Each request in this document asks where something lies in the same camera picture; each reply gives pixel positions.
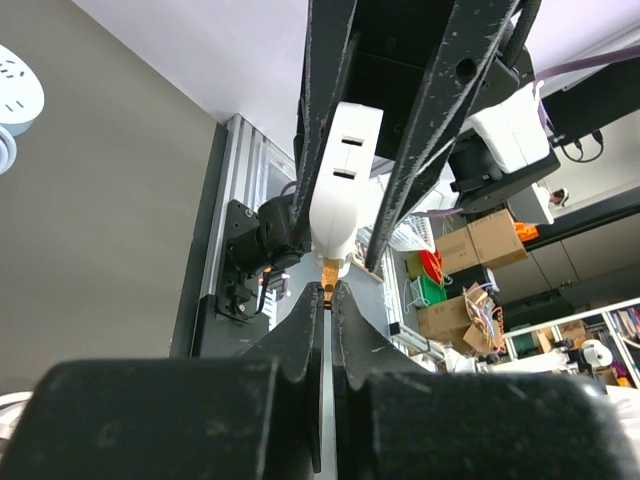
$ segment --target white device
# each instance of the white device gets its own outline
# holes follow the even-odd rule
[[[364,221],[361,203],[369,194],[382,114],[364,105],[338,105],[311,199],[311,252],[320,268],[325,258],[340,260],[340,278],[349,271]]]
[[[520,170],[549,155],[549,142],[538,115],[538,103],[533,83],[529,83],[504,102],[485,108],[468,119],[505,173]]]
[[[613,363],[613,353],[600,340],[587,340],[580,350],[587,363],[594,368],[608,367]]]
[[[44,108],[44,91],[20,57],[0,45],[0,175],[16,159],[16,137],[26,132]]]

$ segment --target white cable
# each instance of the white cable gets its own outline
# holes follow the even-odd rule
[[[16,392],[2,395],[0,396],[0,409],[9,406],[12,403],[26,402],[32,395],[33,392]]]
[[[0,125],[0,175],[11,168],[16,160],[16,141],[13,136]]]
[[[624,343],[626,343],[627,345],[631,345],[633,348],[637,348],[638,350],[640,350],[640,345],[637,344],[636,342],[629,340],[626,337],[622,337],[622,340],[624,341]]]

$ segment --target gray wall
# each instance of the gray wall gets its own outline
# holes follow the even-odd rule
[[[46,95],[0,176],[0,391],[168,352],[215,121],[68,0],[3,2]]]

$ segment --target green container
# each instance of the green container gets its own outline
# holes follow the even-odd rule
[[[416,280],[418,277],[427,274],[427,272],[424,271],[424,265],[422,265],[419,252],[407,257],[407,273],[409,274],[410,280]]]
[[[533,342],[533,335],[530,333],[523,333],[522,335],[511,337],[511,341],[513,342],[517,355],[524,355],[525,352],[530,352],[536,348],[536,344]]]
[[[422,292],[421,297],[418,296],[418,291]],[[445,289],[427,275],[418,277],[418,279],[411,284],[411,295],[416,308],[430,307],[447,300],[447,292]]]

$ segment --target brass tip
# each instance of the brass tip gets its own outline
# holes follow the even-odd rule
[[[324,289],[324,308],[331,309],[331,299],[333,291],[338,283],[338,274],[340,273],[340,260],[324,259],[322,267],[322,288]]]

